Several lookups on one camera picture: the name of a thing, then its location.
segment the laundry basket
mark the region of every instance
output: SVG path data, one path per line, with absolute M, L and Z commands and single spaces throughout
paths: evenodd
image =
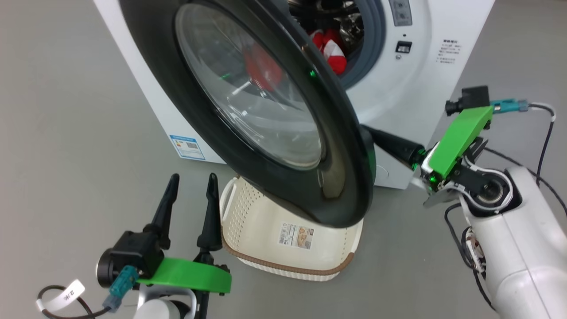
M 280 207 L 243 178 L 233 178 L 221 195 L 224 248 L 243 263 L 290 278 L 324 282 L 353 259 L 362 220 L 328 228 Z

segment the basket label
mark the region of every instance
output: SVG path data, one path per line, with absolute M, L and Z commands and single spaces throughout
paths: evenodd
M 285 246 L 311 249 L 313 232 L 313 228 L 282 223 L 278 243 Z

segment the floor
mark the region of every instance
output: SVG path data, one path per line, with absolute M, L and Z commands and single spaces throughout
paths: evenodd
M 234 172 L 177 156 L 93 3 L 14 0 L 0 8 L 0 278 L 9 287 L 0 317 L 42 318 L 37 291 L 75 278 L 98 309 L 106 296 L 94 276 L 98 257 L 123 231 L 151 220 L 169 176 L 179 173 L 181 185 L 168 255 L 192 259 L 208 175 L 225 184 Z M 517 125 L 513 119 L 495 138 Z M 543 134 L 547 121 L 529 124 Z M 564 121 L 557 130 L 565 136 Z M 564 145 L 550 143 L 551 166 L 562 167 Z M 533 163 L 537 149 L 524 159 Z M 567 173 L 556 172 L 551 182 L 565 196 Z M 209 317 L 496 318 L 451 242 L 443 207 L 423 209 L 426 196 L 416 188 L 374 195 L 354 260 L 329 282 L 272 275 L 215 253 L 233 283 L 230 294 L 211 297 Z M 453 219 L 464 227 L 460 214 Z M 135 303 L 131 293 L 105 317 L 132 318 Z M 62 313 L 82 314 L 76 306 Z

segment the green plastic part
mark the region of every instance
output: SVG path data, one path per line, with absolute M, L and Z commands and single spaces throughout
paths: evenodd
M 166 258 L 151 279 L 138 279 L 138 282 L 229 293 L 232 276 L 216 266 L 185 259 Z
M 444 179 L 456 164 L 464 151 L 492 120 L 492 107 L 475 107 L 463 110 L 451 123 L 439 142 L 435 153 L 429 160 L 429 166 Z

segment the open black door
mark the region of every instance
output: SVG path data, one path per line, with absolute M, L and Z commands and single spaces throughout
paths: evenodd
M 286 1 L 273 1 L 120 3 L 163 90 L 227 164 L 291 212 L 351 226 L 372 199 L 371 138 Z

